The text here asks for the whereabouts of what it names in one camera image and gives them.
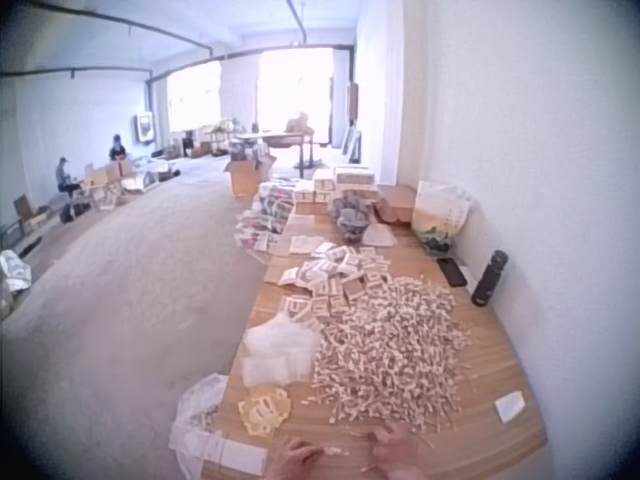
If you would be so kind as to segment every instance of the desk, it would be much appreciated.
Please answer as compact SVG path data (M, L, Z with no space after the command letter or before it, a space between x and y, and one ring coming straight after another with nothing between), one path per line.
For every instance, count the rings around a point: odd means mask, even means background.
M254 142L256 140L264 140L267 144L269 140L289 140L299 139L297 145L300 146L300 163L298 165L300 178L304 178L304 138L309 137L309 168L313 168L313 135L299 132L260 132L260 133L241 133L234 138L244 143Z
M271 282L280 278L282 272L292 266L302 265L307 256L289 255L288 245L294 235L320 235L339 243L340 235L326 215L326 206L304 205L289 217L281 245L274 252L265 277L265 283L258 293L248 327L253 327L272 318L283 295L291 295L292 287L278 287ZM410 276L425 281L446 284L436 262L428 257L419 246L408 227L391 227L398 240L392 248L378 248L378 254L391 260L394 276ZM489 309L480 309L471 304L465 289L452 289L457 306L452 316L470 332L474 345L466 347L460 361L469 365L468 375L472 378L460 385L459 406L462 411L452 413L455 431L447 422L442 422L440 433L427 432L424 437L435 448L418 441L421 468L429 480L479 479L501 472L547 443L545 427L538 405L518 363L505 333ZM248 396L249 390L242 384L241 359L245 356L241 346L236 355L229 385L220 405L214 428L222 430L228 438L250 445L271 448L283 436L295 435L321 446L337 446L350 452L346 457L324 457L311 474L313 480L377 479L375 472L362 474L360 468L369 465L369 446L366 439L346 433L364 430L378 425L378 420L340 421L329 425L331 406L304 406L300 400L312 395L309 383L294 383L286 387L292 402L291 416L277 430L274 438L250 437L238 414L237 404ZM501 423L493 402L498 398L521 390L527 406L510 423ZM221 468L205 462L202 478L231 479L255 478L240 472Z

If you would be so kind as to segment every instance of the human hand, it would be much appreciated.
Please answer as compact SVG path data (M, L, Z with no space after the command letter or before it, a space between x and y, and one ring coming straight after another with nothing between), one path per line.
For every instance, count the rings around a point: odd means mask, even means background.
M404 425L387 423L369 434L373 442L374 466L389 480L424 480L418 468L418 451L414 438Z
M323 448L287 437L271 452L264 480L304 480L322 455Z

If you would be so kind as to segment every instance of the black water bottle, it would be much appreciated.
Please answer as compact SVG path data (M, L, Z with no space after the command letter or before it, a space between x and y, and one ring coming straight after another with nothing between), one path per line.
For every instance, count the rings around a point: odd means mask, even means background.
M493 252L489 265L487 265L487 268L482 274L482 278L478 282L476 289L473 291L473 295L471 295L471 302L474 305L484 307L489 303L489 300L498 285L498 281L502 276L502 270L508 261L509 256L502 250L496 250Z

